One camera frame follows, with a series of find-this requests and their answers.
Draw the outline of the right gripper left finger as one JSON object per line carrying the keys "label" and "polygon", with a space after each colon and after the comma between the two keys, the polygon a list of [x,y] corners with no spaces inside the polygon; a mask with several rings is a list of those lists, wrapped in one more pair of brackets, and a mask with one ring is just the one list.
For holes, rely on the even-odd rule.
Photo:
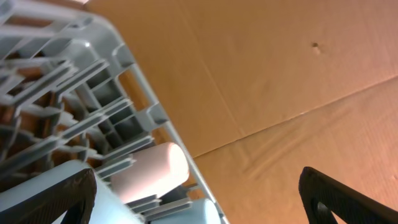
{"label": "right gripper left finger", "polygon": [[91,169],[83,169],[50,188],[1,212],[1,223],[86,224],[95,205],[97,186]]}

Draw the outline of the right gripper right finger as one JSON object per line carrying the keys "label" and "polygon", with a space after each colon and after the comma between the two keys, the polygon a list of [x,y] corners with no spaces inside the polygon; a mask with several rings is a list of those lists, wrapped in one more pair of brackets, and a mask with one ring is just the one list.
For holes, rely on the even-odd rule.
{"label": "right gripper right finger", "polygon": [[397,211],[353,190],[324,173],[304,167],[298,191],[310,224],[397,223]]}

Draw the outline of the light blue saucer plate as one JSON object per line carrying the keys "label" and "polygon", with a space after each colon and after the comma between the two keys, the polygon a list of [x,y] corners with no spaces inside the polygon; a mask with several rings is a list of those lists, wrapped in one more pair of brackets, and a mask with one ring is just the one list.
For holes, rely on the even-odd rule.
{"label": "light blue saucer plate", "polygon": [[[37,177],[27,180],[1,193],[1,211],[13,207],[28,198],[46,190],[62,180],[88,169],[90,166],[78,160],[65,162]],[[95,177],[97,193],[95,206],[91,213],[90,224],[141,224],[135,213],[122,203],[107,185]]]}

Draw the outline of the light blue cup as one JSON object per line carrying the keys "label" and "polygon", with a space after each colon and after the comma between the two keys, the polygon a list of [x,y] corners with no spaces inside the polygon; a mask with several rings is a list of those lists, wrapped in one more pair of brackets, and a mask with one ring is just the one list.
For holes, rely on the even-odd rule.
{"label": "light blue cup", "polygon": [[221,224],[215,204],[207,198],[194,200],[192,206],[181,212],[153,220],[151,224]]}

